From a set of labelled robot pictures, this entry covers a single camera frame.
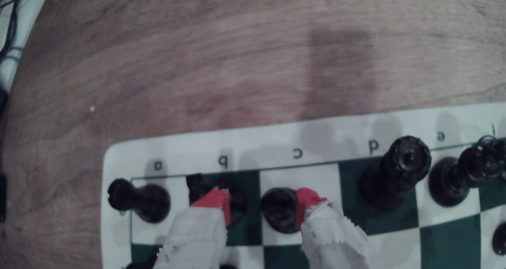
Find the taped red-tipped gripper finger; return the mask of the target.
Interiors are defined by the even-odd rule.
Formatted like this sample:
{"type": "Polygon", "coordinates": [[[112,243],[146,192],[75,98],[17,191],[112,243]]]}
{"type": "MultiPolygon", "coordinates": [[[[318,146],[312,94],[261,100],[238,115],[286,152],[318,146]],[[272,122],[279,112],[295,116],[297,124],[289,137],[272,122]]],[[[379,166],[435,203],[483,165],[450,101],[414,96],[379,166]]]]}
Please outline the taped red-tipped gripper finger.
{"type": "Polygon", "coordinates": [[[295,225],[310,268],[382,268],[379,253],[340,203],[313,189],[296,191],[295,225]]]}
{"type": "Polygon", "coordinates": [[[230,224],[229,190],[214,188],[176,216],[153,268],[220,268],[230,224]]]}

